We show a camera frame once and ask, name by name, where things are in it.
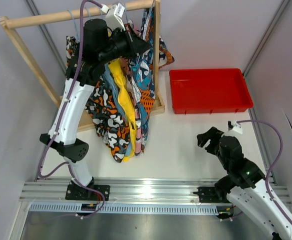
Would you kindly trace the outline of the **pink patterned shorts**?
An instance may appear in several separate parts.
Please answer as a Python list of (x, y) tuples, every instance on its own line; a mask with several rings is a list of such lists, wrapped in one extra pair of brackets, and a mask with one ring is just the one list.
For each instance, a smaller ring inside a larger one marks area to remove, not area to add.
[(142, 131), (141, 131), (141, 119), (140, 119), (140, 113), (138, 110), (138, 106), (137, 106), (137, 100), (139, 99), (139, 97), (136, 97), (136, 93), (137, 91), (135, 90), (136, 85), (133, 82), (133, 78), (132, 78), (132, 72), (130, 71), (129, 68), (129, 62), (130, 60), (127, 58), (120, 58), (121, 60), (121, 68), (124, 72), (124, 74), (126, 75), (126, 88), (128, 90), (128, 93), (131, 97), (133, 106), (134, 106), (134, 110), (135, 110), (135, 120), (136, 120), (136, 126), (137, 126), (137, 134), (136, 134), (136, 148), (135, 148), (135, 156), (138, 156), (141, 153), (141, 140), (142, 140)]

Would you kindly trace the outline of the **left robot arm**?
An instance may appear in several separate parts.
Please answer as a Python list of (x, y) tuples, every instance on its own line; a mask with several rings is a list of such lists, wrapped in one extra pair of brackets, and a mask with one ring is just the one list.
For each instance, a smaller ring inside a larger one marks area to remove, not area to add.
[(77, 138), (77, 128), (89, 100), (101, 107), (108, 107), (111, 124), (107, 131), (111, 136), (108, 145), (120, 160), (125, 156), (129, 144), (128, 131), (113, 132), (115, 128), (125, 125), (125, 120), (104, 87), (105, 65), (118, 58), (131, 59), (147, 50), (151, 45), (138, 37), (129, 24), (110, 29), (106, 21), (91, 19), (81, 24), (80, 41), (75, 44), (74, 53), (69, 60), (66, 71), (64, 95), (53, 126), (48, 133), (40, 136), (45, 149), (40, 159), (45, 160), (47, 151), (55, 149), (68, 165), (72, 181), (78, 185), (77, 195), (89, 200), (94, 195), (93, 177), (84, 161), (89, 145)]

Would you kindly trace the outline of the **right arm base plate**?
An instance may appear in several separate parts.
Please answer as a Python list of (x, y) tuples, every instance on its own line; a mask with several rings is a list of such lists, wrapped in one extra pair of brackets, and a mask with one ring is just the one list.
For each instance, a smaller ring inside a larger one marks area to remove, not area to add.
[(200, 203), (229, 203), (226, 195), (230, 190), (231, 188), (200, 186), (193, 194), (198, 196)]

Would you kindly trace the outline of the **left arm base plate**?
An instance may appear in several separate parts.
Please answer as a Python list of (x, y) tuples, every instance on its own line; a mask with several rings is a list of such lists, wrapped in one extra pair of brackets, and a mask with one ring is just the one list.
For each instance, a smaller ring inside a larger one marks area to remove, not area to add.
[[(109, 200), (110, 195), (110, 186), (109, 185), (100, 185), (95, 184), (93, 186), (93, 189), (96, 191), (101, 192), (104, 197), (105, 201)], [(66, 200), (72, 200), (72, 201), (102, 201), (102, 197), (90, 190), (87, 190), (85, 188), (82, 188), (75, 183), (69, 184), (67, 186), (67, 191), (65, 195)]]

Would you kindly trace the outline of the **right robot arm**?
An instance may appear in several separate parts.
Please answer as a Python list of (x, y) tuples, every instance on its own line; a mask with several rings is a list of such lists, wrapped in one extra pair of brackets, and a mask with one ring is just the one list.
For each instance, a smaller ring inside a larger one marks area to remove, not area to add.
[(197, 145), (216, 156), (227, 173), (214, 185), (215, 198), (237, 206), (270, 240), (292, 240), (292, 213), (261, 169), (244, 157), (234, 134), (211, 127), (197, 135)]

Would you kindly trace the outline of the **blue orange graphic shorts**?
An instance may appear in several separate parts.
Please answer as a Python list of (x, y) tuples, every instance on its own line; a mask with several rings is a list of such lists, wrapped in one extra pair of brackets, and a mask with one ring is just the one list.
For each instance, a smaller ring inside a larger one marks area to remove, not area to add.
[[(133, 82), (136, 85), (137, 106), (141, 119), (141, 153), (144, 152), (149, 133), (150, 113), (155, 103), (155, 82), (153, 80), (154, 60), (154, 10), (146, 8), (143, 11), (143, 18), (139, 37), (152, 45), (152, 48), (135, 59), (130, 60), (129, 68), (132, 72)], [(159, 38), (159, 69), (172, 64), (174, 57), (168, 51), (164, 40)]]

